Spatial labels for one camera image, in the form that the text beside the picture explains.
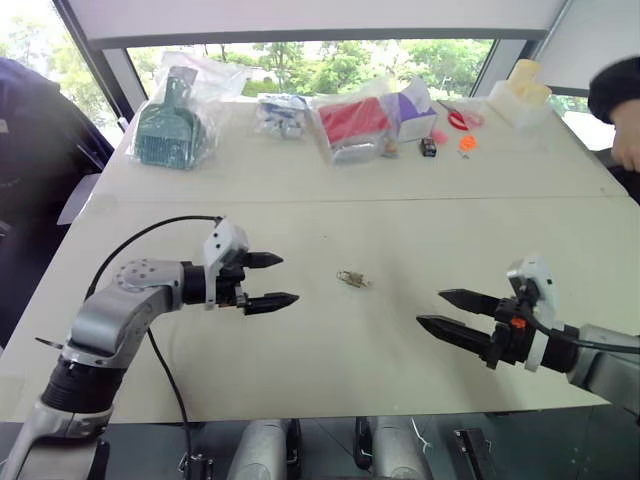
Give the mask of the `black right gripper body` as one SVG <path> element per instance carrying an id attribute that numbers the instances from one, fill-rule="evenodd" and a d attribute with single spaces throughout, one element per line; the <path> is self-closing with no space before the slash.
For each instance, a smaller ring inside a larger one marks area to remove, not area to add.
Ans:
<path id="1" fill-rule="evenodd" d="M 523 363 L 534 336 L 534 328 L 529 323 L 530 305 L 515 297 L 503 298 L 497 301 L 492 317 L 496 327 L 482 357 L 486 366 L 496 369 L 499 362 Z"/>

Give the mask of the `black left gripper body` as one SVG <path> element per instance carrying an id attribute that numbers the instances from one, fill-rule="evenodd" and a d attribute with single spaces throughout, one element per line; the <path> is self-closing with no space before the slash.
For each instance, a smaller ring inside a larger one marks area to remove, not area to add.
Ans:
<path id="1" fill-rule="evenodd" d="M 248 295 L 242 289 L 245 280 L 246 253 L 229 259 L 216 275 L 215 303 L 219 307 L 245 308 Z"/>

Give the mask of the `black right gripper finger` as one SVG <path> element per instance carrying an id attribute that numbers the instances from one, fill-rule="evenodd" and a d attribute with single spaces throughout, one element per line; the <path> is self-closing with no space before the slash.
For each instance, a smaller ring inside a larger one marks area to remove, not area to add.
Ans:
<path id="1" fill-rule="evenodd" d="M 438 295 L 458 309 L 477 315 L 493 317 L 500 299 L 468 289 L 440 290 Z"/>
<path id="2" fill-rule="evenodd" d="M 419 315 L 417 322 L 435 338 L 485 358 L 491 337 L 441 315 Z"/>

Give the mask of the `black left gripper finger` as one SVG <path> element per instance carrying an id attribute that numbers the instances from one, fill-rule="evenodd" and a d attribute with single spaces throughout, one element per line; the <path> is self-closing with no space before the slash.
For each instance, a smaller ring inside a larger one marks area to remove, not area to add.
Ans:
<path id="1" fill-rule="evenodd" d="M 247 316 L 271 313 L 292 305 L 298 299 L 298 295 L 286 292 L 268 293 L 261 297 L 248 297 L 243 306 L 243 312 Z"/>
<path id="2" fill-rule="evenodd" d="M 244 256 L 244 267 L 264 269 L 283 263 L 284 259 L 271 252 L 249 252 Z"/>

